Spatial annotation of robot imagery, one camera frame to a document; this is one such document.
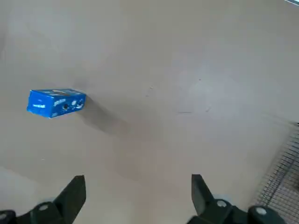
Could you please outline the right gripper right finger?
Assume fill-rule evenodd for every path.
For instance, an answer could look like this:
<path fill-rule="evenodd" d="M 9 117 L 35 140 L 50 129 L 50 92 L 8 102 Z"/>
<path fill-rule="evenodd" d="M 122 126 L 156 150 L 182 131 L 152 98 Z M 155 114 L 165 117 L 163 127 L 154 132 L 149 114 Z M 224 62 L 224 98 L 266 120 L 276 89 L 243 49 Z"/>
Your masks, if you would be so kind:
<path fill-rule="evenodd" d="M 192 202 L 197 215 L 189 224 L 284 224 L 273 209 L 251 206 L 243 211 L 224 199 L 215 199 L 199 174 L 192 175 Z"/>

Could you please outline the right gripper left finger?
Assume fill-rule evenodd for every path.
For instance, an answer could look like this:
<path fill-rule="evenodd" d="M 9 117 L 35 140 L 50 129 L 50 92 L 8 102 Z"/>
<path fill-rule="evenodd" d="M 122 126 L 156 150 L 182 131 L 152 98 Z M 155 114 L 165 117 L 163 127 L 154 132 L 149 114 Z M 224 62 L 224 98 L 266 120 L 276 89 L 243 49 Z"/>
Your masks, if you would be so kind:
<path fill-rule="evenodd" d="M 40 203 L 17 216 L 14 210 L 2 210 L 2 224 L 72 224 L 86 201 L 85 176 L 75 176 L 53 200 Z"/>

